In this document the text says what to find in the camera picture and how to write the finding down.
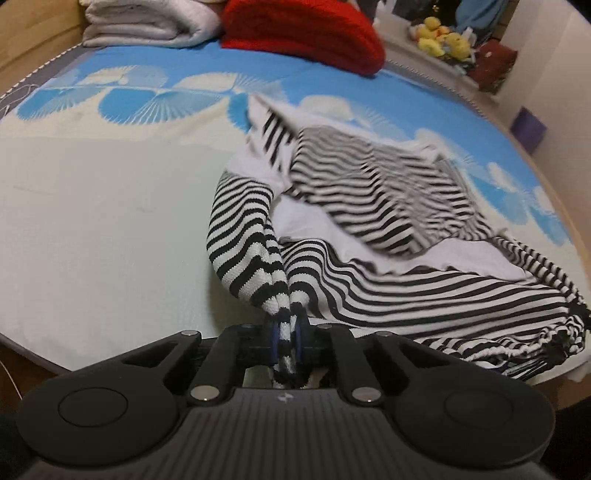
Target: black and white striped garment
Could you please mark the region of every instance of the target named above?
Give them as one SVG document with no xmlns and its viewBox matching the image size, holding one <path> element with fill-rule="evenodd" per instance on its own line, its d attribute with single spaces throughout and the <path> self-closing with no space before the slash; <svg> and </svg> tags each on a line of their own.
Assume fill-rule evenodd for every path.
<svg viewBox="0 0 591 480">
<path fill-rule="evenodd" d="M 435 164 L 336 128 L 298 134 L 290 179 L 347 233 L 376 250 L 408 256 L 444 238 L 484 240 L 492 231 L 467 194 Z"/>
<path fill-rule="evenodd" d="M 391 330 L 522 379 L 583 349 L 589 311 L 577 288 L 531 248 L 492 236 L 447 161 L 429 165 L 412 152 L 383 152 L 375 145 L 372 150 L 366 138 L 326 126 L 296 134 L 272 109 L 265 115 L 258 137 L 251 138 L 252 150 L 292 182 L 284 194 L 320 206 L 350 234 L 398 255 L 445 236 L 486 238 L 532 274 L 519 281 L 451 268 L 378 274 L 367 262 L 341 261 L 322 239 L 279 243 L 271 224 L 273 188 L 225 173 L 213 202 L 207 250 L 222 284 L 278 325 L 281 372 L 296 371 L 292 337 L 301 315 L 310 323 L 348 325 L 356 335 Z M 400 172 L 398 177 L 408 175 L 409 183 L 421 187 L 404 184 Z"/>
</svg>

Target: cable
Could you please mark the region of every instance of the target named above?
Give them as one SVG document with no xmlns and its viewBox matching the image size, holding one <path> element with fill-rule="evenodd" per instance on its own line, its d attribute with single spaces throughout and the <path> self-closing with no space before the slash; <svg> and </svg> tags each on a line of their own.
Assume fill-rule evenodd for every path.
<svg viewBox="0 0 591 480">
<path fill-rule="evenodd" d="M 2 368 L 4 369 L 6 374 L 8 375 L 8 378 L 10 378 L 10 381 L 12 382 L 12 386 L 17 391 L 18 398 L 20 398 L 22 400 L 21 391 L 18 389 L 17 384 L 14 382 L 12 375 L 10 374 L 10 372 L 8 371 L 8 368 L 6 368 L 6 365 L 4 365 L 4 362 L 2 362 L 2 360 L 0 360 L 0 365 L 2 365 Z"/>
</svg>

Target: purple box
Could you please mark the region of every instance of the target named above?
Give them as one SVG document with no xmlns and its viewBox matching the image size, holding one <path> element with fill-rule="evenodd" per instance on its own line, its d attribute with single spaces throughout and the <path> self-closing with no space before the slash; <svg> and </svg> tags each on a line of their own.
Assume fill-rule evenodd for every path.
<svg viewBox="0 0 591 480">
<path fill-rule="evenodd" d="M 546 130 L 547 127 L 525 107 L 521 108 L 511 125 L 511 133 L 530 155 L 538 148 Z"/>
</svg>

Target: red knit blanket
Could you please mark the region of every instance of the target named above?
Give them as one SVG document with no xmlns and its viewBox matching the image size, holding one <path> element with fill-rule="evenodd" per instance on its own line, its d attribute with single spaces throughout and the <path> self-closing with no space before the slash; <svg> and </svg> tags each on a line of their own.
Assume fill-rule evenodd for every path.
<svg viewBox="0 0 591 480">
<path fill-rule="evenodd" d="M 338 0 L 230 0 L 222 47 L 283 53 L 373 75 L 384 47 L 363 13 Z"/>
</svg>

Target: bed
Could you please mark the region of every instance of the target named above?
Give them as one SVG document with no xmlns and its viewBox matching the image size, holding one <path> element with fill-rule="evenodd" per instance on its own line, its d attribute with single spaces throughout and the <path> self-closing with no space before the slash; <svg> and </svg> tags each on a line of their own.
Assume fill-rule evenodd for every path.
<svg viewBox="0 0 591 480">
<path fill-rule="evenodd" d="M 446 89 L 400 68 L 370 80 L 217 42 L 66 55 L 44 67 L 56 70 L 44 85 L 10 90 L 20 93 L 0 122 L 0 333 L 47 368 L 78 369 L 179 330 L 211 337 L 262 321 L 222 288 L 205 249 L 218 179 L 249 128 L 250 93 L 437 144 L 491 225 L 543 252 L 589 296 L 576 230 L 567 233 L 551 189 Z M 587 347 L 530 381 L 584 369 L 590 356 Z"/>
</svg>

